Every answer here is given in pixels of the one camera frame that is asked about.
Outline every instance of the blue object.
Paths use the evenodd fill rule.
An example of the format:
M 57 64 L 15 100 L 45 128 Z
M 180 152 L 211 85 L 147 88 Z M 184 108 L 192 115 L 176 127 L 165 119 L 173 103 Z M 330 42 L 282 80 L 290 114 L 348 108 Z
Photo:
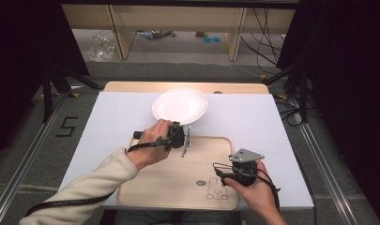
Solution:
M 208 43 L 208 42 L 211 42 L 212 39 L 210 37 L 204 37 L 204 42 Z
M 213 41 L 214 41 L 214 42 L 220 42 L 221 39 L 220 39 L 219 37 L 213 37 Z

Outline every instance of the drawing on tray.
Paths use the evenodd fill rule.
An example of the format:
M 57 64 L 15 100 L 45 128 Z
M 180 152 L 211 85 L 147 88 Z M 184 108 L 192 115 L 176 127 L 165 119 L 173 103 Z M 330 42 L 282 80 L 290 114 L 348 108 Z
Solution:
M 219 177 L 211 177 L 209 179 L 209 188 L 207 189 L 206 198 L 209 200 L 227 200 L 227 189 L 222 184 Z

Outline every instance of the printed number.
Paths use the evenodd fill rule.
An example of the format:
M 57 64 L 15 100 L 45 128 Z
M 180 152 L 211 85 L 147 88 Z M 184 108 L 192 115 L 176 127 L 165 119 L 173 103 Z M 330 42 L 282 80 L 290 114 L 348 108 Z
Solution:
M 63 122 L 63 124 L 62 124 L 61 127 L 60 127 L 60 128 L 70 129 L 70 133 L 69 133 L 69 134 L 57 134 L 57 135 L 55 135 L 55 137 L 66 138 L 66 137 L 70 137 L 70 136 L 72 136 L 73 130 L 75 130 L 76 127 L 73 127 L 73 126 L 66 126 L 67 121 L 70 120 L 70 119 L 78 119 L 78 117 L 77 117 L 77 116 L 67 116 L 67 117 L 64 119 L 64 122 Z

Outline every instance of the white tabletop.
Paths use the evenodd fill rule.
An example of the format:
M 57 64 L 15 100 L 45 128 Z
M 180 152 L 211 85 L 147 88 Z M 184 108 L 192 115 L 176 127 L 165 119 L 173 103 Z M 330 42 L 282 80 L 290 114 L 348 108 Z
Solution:
M 61 187 L 95 170 L 113 151 L 128 147 L 133 131 L 156 123 L 151 107 L 160 93 L 103 92 L 95 103 Z M 240 148 L 264 155 L 282 209 L 308 209 L 312 198 L 297 165 L 274 99 L 267 94 L 205 94 L 208 108 L 190 124 L 191 135 L 226 137 Z M 112 195 L 104 206 L 122 207 Z M 237 210 L 248 206 L 240 198 Z

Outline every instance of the sleeve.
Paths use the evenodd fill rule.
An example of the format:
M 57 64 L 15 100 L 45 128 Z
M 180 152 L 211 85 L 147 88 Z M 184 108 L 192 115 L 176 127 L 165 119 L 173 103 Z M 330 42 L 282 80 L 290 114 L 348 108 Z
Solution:
M 107 195 L 117 190 L 126 181 L 137 176 L 139 170 L 121 148 L 107 157 L 93 172 L 81 176 L 45 202 L 91 199 Z M 83 224 L 103 202 L 80 206 L 65 206 L 42 209 L 20 220 L 26 224 Z

